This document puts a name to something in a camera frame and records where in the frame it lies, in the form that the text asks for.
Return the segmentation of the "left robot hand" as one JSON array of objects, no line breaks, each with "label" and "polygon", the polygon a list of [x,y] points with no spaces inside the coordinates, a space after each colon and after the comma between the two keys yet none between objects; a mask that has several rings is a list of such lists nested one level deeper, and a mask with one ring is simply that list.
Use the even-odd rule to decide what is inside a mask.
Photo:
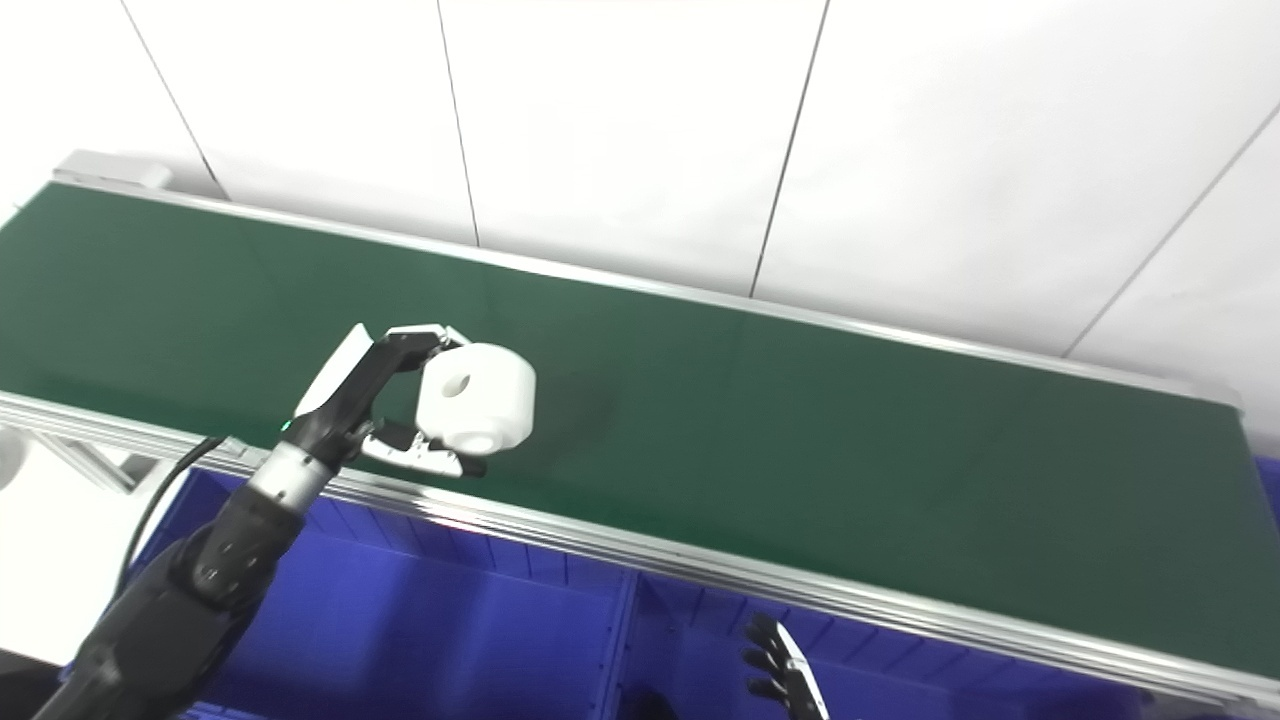
[{"label": "left robot hand", "polygon": [[282,441],[339,471],[357,457],[452,478],[483,478],[486,462],[415,425],[375,416],[379,395],[399,374],[420,373],[434,357],[468,345],[449,325],[403,325],[375,340],[356,324],[315,375]]}]

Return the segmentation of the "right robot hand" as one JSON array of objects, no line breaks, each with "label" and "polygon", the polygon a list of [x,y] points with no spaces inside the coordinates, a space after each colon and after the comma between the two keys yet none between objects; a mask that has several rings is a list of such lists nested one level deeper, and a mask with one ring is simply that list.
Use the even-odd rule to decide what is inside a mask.
[{"label": "right robot hand", "polygon": [[746,679],[750,694],[774,701],[790,719],[829,717],[812,664],[781,621],[756,612],[742,633],[750,646],[740,657],[756,671]]}]

